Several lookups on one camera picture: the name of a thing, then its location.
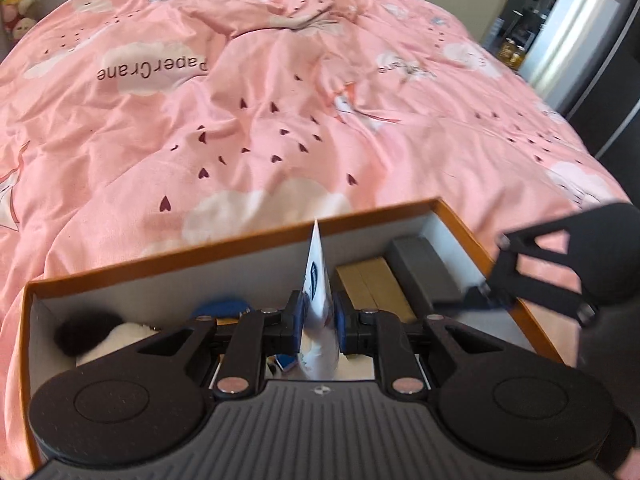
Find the black fluffy pom-pom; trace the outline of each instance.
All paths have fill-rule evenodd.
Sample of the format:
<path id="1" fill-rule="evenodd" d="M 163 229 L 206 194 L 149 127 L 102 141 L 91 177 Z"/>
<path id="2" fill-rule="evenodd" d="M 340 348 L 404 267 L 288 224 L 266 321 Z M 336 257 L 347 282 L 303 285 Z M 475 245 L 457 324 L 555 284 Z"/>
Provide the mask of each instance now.
<path id="1" fill-rule="evenodd" d="M 70 316 L 54 334 L 56 345 L 69 357 L 78 357 L 97 347 L 124 320 L 104 311 L 79 312 Z"/>

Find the tan box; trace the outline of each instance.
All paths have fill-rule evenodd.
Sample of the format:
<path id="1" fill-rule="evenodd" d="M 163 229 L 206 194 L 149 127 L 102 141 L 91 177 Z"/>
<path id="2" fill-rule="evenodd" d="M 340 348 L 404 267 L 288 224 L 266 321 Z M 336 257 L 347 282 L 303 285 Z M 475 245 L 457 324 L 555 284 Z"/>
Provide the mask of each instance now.
<path id="1" fill-rule="evenodd" d="M 416 321 L 396 277 L 384 258 L 336 267 L 336 285 L 343 288 L 357 310 L 393 312 L 403 323 Z"/>
<path id="2" fill-rule="evenodd" d="M 471 232 L 438 199 L 324 219 L 319 227 L 330 276 L 338 266 L 382 256 L 388 243 L 401 236 L 427 238 L 461 288 L 482 282 L 493 265 Z M 18 341 L 20 403 L 26 428 L 31 394 L 49 378 L 76 365 L 53 341 L 55 329 L 69 315 L 79 310 L 109 310 L 127 322 L 165 328 L 184 322 L 212 298 L 236 296 L 253 308 L 282 308 L 290 292 L 302 288 L 312 229 L 313 222 L 307 222 L 28 283 Z M 522 303 L 509 313 L 478 313 L 458 320 L 561 362 Z M 350 364 L 344 356 L 341 363 Z M 353 379 L 349 367 L 340 366 L 337 379 Z M 30 430 L 27 433 L 36 468 L 40 455 Z"/>

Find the bed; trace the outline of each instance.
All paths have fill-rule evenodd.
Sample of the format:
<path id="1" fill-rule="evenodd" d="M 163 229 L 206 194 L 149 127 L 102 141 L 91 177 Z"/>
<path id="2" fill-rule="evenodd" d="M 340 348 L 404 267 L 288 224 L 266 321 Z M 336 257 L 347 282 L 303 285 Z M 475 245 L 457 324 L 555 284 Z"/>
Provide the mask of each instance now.
<path id="1" fill-rule="evenodd" d="M 0 102 L 5 480 L 29 472 L 14 350 L 29 280 L 433 196 L 495 251 L 504 230 L 626 200 L 422 0 L 69 0 L 6 58 Z M 575 362 L 577 327 L 532 308 Z"/>

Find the white plush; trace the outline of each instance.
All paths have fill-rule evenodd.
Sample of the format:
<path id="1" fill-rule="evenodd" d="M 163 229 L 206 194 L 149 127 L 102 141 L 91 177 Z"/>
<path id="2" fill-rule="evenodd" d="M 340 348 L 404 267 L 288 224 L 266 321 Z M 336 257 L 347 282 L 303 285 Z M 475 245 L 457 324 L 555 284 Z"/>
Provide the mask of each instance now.
<path id="1" fill-rule="evenodd" d="M 137 323 L 123 323 L 111 330 L 107 338 L 93 350 L 76 358 L 76 366 L 83 365 L 97 358 L 120 350 L 125 346 L 136 343 L 141 339 L 152 336 L 157 332 L 147 325 Z"/>

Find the black circular pad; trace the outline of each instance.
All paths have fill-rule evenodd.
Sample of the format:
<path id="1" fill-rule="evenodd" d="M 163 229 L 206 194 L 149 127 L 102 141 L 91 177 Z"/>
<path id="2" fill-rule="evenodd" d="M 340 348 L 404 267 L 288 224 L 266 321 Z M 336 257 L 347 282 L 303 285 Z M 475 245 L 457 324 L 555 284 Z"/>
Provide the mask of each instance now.
<path id="1" fill-rule="evenodd" d="M 184 364 L 120 352 L 52 378 L 33 396 L 29 420 L 47 456 L 94 467 L 140 463 L 196 430 L 204 396 Z"/>
<path id="2" fill-rule="evenodd" d="M 437 405 L 459 441 L 516 466 L 593 459 L 613 417 L 599 382 L 525 351 L 474 356 L 444 383 Z"/>
<path id="3" fill-rule="evenodd" d="M 100 381 L 84 387 L 76 410 L 92 422 L 124 422 L 142 413 L 149 403 L 146 389 L 130 381 Z"/>
<path id="4" fill-rule="evenodd" d="M 565 409 L 569 401 L 558 384 L 536 377 L 507 379 L 494 389 L 495 403 L 518 418 L 542 420 Z"/>

